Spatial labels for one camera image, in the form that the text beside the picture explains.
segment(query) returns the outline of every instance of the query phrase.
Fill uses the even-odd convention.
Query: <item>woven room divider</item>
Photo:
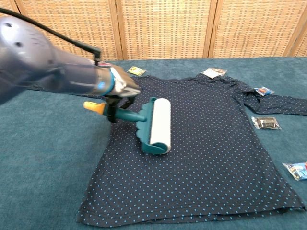
[[[305,33],[305,36],[303,37],[302,42],[300,43],[296,53],[296,57],[306,57],[307,56],[307,33]]]
[[[0,0],[103,60],[307,56],[307,0]],[[92,55],[43,32],[68,52]]]
[[[201,58],[210,0],[118,0],[127,59]]]
[[[306,6],[306,0],[220,0],[208,57],[282,56]]]
[[[18,8],[14,0],[0,0],[0,6],[8,10],[18,12]]]
[[[114,1],[16,0],[16,2],[21,14],[72,39],[101,48],[103,60],[122,59]],[[55,46],[92,59],[92,54],[47,32],[43,33]]]

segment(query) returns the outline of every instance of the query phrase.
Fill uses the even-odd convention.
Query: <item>wicker screen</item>
[[[210,0],[119,0],[128,59],[201,58]]]
[[[307,32],[305,33],[305,36],[302,40],[302,42],[300,43],[296,53],[295,53],[296,57],[306,57],[307,56]]]
[[[214,58],[282,56],[306,0],[223,0]]]
[[[11,11],[18,12],[14,1],[13,2],[12,1],[11,0],[0,0],[0,7],[6,8],[6,9],[11,10]],[[0,17],[2,17],[2,16],[8,16],[8,15],[0,13]]]
[[[103,60],[117,60],[108,0],[22,0],[28,17],[74,40],[101,48]],[[51,42],[66,51],[93,55],[44,32]]]

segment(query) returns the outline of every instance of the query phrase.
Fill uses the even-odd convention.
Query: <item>white adhesive roll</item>
[[[171,103],[165,98],[155,100],[149,144],[164,143],[171,150]]]

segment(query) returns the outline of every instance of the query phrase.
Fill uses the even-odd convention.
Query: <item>yellow handle tip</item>
[[[104,113],[105,105],[106,105],[105,103],[101,103],[101,104],[94,103],[94,102],[84,102],[83,103],[83,107],[85,109],[95,111],[99,113],[100,115]]]

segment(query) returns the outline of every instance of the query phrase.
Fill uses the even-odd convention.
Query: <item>black cable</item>
[[[28,17],[26,17],[26,16],[24,16],[24,15],[21,15],[21,14],[19,14],[19,13],[16,13],[16,12],[14,12],[14,11],[10,11],[10,10],[5,9],[5,8],[0,8],[0,13],[8,14],[8,15],[10,15],[10,16],[19,18],[19,19],[24,20],[24,21],[26,21],[26,22],[28,22],[28,23],[31,23],[31,24],[33,24],[33,25],[36,25],[37,27],[39,27],[39,28],[41,28],[41,29],[43,29],[43,30],[46,30],[47,32],[53,34],[54,36],[57,36],[57,37],[59,37],[59,38],[65,40],[65,41],[67,41],[67,42],[69,42],[69,43],[74,44],[76,47],[79,47],[79,48],[81,48],[81,49],[83,49],[83,50],[85,50],[85,51],[88,51],[88,52],[94,54],[96,60],[99,60],[99,59],[100,59],[101,51],[100,51],[100,49],[97,48],[97,47],[88,45],[88,44],[83,43],[83,42],[80,42],[80,41],[72,40],[72,39],[70,39],[69,37],[66,37],[66,36],[64,36],[64,35],[62,35],[62,34],[56,32],[56,31],[50,29],[49,27],[47,27],[47,26],[45,26],[45,25],[43,25],[43,24],[41,24],[41,23],[39,23],[39,22],[37,22],[37,21],[34,21],[33,19],[28,18]]]

